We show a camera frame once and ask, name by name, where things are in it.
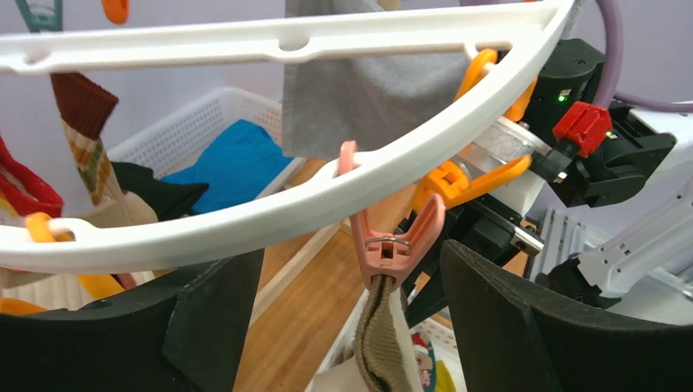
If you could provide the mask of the wooden drying rack frame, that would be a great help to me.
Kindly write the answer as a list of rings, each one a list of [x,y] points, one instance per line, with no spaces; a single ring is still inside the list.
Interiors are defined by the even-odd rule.
[[[288,261],[272,276],[272,278],[258,291],[253,304],[253,311],[249,321],[251,327],[271,306],[271,304],[283,293],[287,286],[316,258],[327,265],[327,261],[337,262],[349,260],[348,256],[339,255],[339,251],[346,249],[346,244],[332,244],[333,237],[351,236],[351,224],[347,220],[325,226],[311,235],[311,237],[298,249]]]

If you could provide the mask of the white front basket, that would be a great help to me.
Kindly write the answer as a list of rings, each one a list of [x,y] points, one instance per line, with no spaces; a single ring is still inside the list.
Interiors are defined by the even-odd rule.
[[[328,353],[318,366],[313,379],[309,382],[305,391],[317,391],[315,379],[321,372],[326,372],[330,368],[337,366],[352,356],[352,346],[356,326],[361,311],[366,302],[368,293],[360,295],[355,307],[352,309],[342,329],[332,343]],[[451,327],[439,323],[437,318],[430,317],[412,329],[412,332],[423,334],[430,339],[436,360],[442,361],[447,369],[450,380],[453,382],[456,391],[467,391],[463,370],[457,351],[457,344],[454,332]]]

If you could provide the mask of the brown beige patterned sock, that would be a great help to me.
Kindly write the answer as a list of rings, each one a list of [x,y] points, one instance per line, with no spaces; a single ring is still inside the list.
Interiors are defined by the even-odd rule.
[[[353,345],[355,361],[369,391],[421,391],[414,345],[395,279],[374,278]]]

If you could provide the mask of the red patterned sock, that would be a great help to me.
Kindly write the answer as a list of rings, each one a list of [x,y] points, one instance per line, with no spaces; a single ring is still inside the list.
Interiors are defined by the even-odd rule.
[[[1,140],[1,223],[21,225],[23,217],[43,212],[59,217],[61,196],[40,176],[16,161]]]

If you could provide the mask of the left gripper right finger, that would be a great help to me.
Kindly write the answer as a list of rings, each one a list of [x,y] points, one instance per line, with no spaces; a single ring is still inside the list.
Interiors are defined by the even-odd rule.
[[[440,271],[470,391],[689,391],[692,329],[573,301],[448,240]]]

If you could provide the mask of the white basket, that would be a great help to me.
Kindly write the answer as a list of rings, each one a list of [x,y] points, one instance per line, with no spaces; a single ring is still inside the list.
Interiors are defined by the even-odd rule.
[[[225,129],[239,120],[263,127],[279,146],[280,104],[243,89],[225,87],[109,149],[108,156],[112,163],[128,162],[148,167],[155,178],[162,180],[164,176],[192,166]],[[292,162],[255,199],[280,189],[304,163],[303,158],[291,159]]]
[[[368,293],[360,295],[355,307],[352,309],[342,329],[332,343],[328,353],[318,366],[313,379],[309,382],[305,391],[317,391],[315,379],[321,372],[326,372],[330,368],[337,366],[352,356],[352,346],[356,326],[361,311],[366,302]],[[453,382],[456,391],[467,391],[463,370],[457,351],[457,344],[454,332],[451,327],[439,323],[437,318],[430,317],[412,329],[412,332],[423,334],[430,339],[436,360],[442,361],[447,369],[450,380]]]

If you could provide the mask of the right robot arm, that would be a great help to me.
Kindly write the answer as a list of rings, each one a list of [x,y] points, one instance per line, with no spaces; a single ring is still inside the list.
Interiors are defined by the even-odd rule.
[[[525,278],[603,309],[619,309],[652,275],[682,286],[692,262],[692,105],[609,100],[610,64],[582,39],[561,40],[520,122],[501,119],[449,164],[449,174],[468,169],[477,180],[511,161],[529,168],[447,211],[401,286],[409,326],[449,304],[448,239],[498,266],[526,254]]]

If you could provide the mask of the round white clip hanger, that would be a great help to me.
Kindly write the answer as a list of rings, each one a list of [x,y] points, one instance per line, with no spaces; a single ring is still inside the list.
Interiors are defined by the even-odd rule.
[[[336,175],[333,161],[286,191],[152,225],[97,229],[78,219],[52,220],[50,229],[75,235],[68,243],[34,243],[27,230],[5,226],[1,264],[50,274],[160,270],[243,254],[337,222],[404,188],[485,131],[539,72],[571,7],[569,1],[542,1],[3,37],[1,70],[21,76],[437,51],[471,54],[484,44],[507,44],[511,50],[450,107],[389,145],[358,153],[357,168],[346,175]]]

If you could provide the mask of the brown argyle sock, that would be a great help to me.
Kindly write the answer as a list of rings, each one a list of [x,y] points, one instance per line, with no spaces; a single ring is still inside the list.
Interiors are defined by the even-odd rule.
[[[170,184],[148,167],[110,161],[101,139],[118,97],[80,73],[54,73],[51,86],[69,148],[94,208],[80,217],[99,228],[146,225],[190,214],[206,183]]]

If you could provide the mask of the cartoon print sock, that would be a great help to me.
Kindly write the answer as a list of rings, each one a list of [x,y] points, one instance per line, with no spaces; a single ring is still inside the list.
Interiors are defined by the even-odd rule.
[[[411,335],[415,358],[418,365],[419,379],[425,392],[436,388],[436,356],[430,338],[421,332]]]

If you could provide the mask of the grey towel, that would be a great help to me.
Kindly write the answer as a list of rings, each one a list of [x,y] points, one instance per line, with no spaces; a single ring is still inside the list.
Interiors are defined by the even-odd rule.
[[[453,50],[285,65],[282,152],[332,160],[345,140],[380,149],[450,106],[469,62]]]

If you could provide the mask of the pink clothespin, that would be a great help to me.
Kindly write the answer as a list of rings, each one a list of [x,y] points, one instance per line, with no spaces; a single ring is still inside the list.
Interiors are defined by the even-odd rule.
[[[351,236],[365,288],[369,290],[380,275],[393,278],[396,287],[401,285],[438,239],[445,212],[443,198],[432,194],[403,234],[370,229],[366,210],[350,216]]]

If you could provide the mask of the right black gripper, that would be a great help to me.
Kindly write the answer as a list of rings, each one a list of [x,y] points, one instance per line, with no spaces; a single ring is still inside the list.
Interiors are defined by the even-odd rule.
[[[405,309],[405,319],[415,327],[443,310],[448,301],[440,272],[440,251],[444,241],[453,239],[496,265],[505,266],[519,252],[535,256],[543,250],[543,240],[522,216],[498,199],[484,195],[446,211],[444,228],[434,245],[402,284],[410,294],[420,274],[429,280]]]

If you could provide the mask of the white back basket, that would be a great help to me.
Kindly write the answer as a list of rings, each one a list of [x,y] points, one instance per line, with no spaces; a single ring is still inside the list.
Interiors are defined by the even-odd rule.
[[[192,166],[225,129],[239,120],[263,127],[279,146],[280,104],[243,89],[225,87],[109,149],[108,156],[112,163],[128,162],[148,167],[155,178],[162,180],[164,176]],[[292,162],[255,199],[280,189],[304,163],[303,158],[291,159]]]

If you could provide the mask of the yellow sock in basket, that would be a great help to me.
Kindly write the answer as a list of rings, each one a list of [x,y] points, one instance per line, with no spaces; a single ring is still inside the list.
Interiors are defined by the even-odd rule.
[[[457,388],[454,379],[449,373],[445,363],[441,360],[436,361],[436,383],[435,392],[456,392]]]

